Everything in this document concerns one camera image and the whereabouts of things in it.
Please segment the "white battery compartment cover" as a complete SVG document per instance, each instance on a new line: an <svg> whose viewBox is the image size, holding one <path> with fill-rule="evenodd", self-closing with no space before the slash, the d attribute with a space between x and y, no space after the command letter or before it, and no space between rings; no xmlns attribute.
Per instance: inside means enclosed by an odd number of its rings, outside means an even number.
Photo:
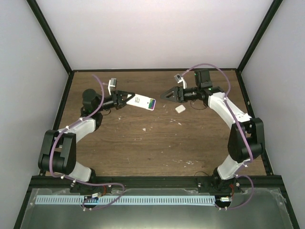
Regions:
<svg viewBox="0 0 305 229"><path fill-rule="evenodd" d="M179 105L178 107L175 108L175 111L180 114L186 110L184 105Z"/></svg>

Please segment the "white remote control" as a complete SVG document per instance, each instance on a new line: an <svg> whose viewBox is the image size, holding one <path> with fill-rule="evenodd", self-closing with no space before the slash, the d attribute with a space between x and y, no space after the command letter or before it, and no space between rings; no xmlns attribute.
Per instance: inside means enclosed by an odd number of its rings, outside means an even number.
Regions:
<svg viewBox="0 0 305 229"><path fill-rule="evenodd" d="M135 94L134 98L132 100L130 100L127 104L151 111L148 108L150 100L155 100L155 99L147 97L147 96Z"/></svg>

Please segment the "green battery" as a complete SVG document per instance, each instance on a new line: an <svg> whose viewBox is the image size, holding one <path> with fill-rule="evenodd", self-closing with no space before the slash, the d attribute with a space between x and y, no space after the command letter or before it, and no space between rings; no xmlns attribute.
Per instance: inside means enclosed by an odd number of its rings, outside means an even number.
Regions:
<svg viewBox="0 0 305 229"><path fill-rule="evenodd" d="M149 105L148 105L149 109L153 109L153 103L154 103L154 100L150 100Z"/></svg>

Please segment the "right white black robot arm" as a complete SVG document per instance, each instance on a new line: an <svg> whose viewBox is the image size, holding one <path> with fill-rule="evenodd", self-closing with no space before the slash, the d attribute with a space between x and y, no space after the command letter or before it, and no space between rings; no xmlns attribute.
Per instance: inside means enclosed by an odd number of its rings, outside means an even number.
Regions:
<svg viewBox="0 0 305 229"><path fill-rule="evenodd" d="M175 86L161 94L161 98L176 103L200 100L205 107L214 110L230 128L228 156L218 166L211 178L212 188L223 192L238 177L238 172L247 167L265 150L264 124L260 118L253 118L239 109L219 86L213 86L209 70L194 72L195 87L188 88L184 74L177 74Z"/></svg>

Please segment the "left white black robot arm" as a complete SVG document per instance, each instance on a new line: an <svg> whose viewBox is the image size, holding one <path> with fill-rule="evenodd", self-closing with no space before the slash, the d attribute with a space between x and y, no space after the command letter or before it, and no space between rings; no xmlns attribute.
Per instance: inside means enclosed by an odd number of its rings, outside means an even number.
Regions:
<svg viewBox="0 0 305 229"><path fill-rule="evenodd" d="M103 119L101 111L121 109L134 97L135 93L120 90L112 91L107 97L94 89L85 90L80 118L63 129L46 131L38 159L39 169L49 171L54 177L69 177L80 182L86 192L93 192L97 188L96 174L94 169L77 162L77 143L99 129Z"/></svg>

